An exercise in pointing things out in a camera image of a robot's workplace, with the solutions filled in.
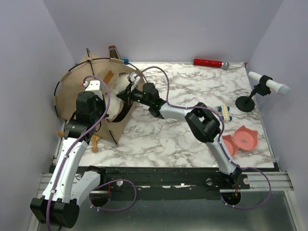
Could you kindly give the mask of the white fluffy pillow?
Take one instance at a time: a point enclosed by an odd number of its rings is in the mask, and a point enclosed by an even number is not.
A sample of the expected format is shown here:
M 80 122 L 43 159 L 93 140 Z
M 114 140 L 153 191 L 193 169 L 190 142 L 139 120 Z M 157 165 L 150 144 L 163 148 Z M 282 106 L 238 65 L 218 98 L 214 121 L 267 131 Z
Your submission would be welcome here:
M 111 103 L 107 112 L 108 116 L 106 117 L 109 121 L 113 121 L 123 109 L 124 102 L 117 97 L 117 94 L 126 89 L 127 85 L 129 84 L 128 76 L 129 74 L 120 73 L 118 82 L 114 85 L 110 92 Z

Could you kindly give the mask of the wooden stand frame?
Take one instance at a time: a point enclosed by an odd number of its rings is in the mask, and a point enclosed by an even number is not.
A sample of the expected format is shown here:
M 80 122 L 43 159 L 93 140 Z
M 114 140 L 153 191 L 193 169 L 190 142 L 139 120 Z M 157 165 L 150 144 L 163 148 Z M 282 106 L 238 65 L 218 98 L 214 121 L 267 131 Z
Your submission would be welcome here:
M 62 138 L 64 136 L 64 131 L 56 131 L 56 134 Z M 92 138 L 91 138 L 91 142 L 92 142 L 92 152 L 93 153 L 97 153 L 99 150 L 98 150 L 98 141 L 101 139 L 100 136 L 98 135 L 93 135 Z

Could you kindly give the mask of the tan pet tent fabric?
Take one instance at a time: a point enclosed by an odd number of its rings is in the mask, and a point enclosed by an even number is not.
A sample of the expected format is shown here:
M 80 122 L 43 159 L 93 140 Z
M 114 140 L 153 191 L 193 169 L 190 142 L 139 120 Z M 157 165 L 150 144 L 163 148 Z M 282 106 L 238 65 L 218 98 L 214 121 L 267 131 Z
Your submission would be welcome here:
M 109 107 L 95 134 L 118 144 L 137 104 L 127 104 L 116 95 L 129 84 L 128 76 L 139 72 L 137 67 L 123 60 L 99 57 L 86 50 L 79 63 L 71 67 L 55 87 L 53 105 L 57 116 L 69 120 L 76 110 L 77 95 L 91 90 Z

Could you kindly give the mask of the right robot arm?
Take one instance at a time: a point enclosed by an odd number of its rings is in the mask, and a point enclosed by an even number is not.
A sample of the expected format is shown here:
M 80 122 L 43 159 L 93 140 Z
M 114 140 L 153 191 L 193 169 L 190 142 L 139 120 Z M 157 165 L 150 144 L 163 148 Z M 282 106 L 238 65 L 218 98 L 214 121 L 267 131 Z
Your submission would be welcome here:
M 214 111 L 204 103 L 185 108 L 169 105 L 159 96 L 153 83 L 145 83 L 142 90 L 129 84 L 117 97 L 127 104 L 134 102 L 148 106 L 150 114 L 160 119 L 175 119 L 188 124 L 194 137 L 206 144 L 214 156 L 221 172 L 222 185 L 228 189 L 239 183 L 242 170 L 234 163 L 229 150 L 222 139 L 222 122 L 215 117 Z

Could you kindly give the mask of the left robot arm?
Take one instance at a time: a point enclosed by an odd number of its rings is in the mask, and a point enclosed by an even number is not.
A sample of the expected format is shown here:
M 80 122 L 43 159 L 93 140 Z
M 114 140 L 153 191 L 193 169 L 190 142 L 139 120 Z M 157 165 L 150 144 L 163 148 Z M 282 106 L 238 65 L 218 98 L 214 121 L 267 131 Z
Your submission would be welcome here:
M 91 190 L 102 190 L 107 183 L 103 173 L 94 167 L 74 183 L 79 162 L 106 115 L 101 93 L 83 91 L 77 95 L 76 111 L 64 128 L 61 153 L 53 175 L 40 198 L 33 198 L 30 209 L 40 223 L 72 228 L 80 206 Z

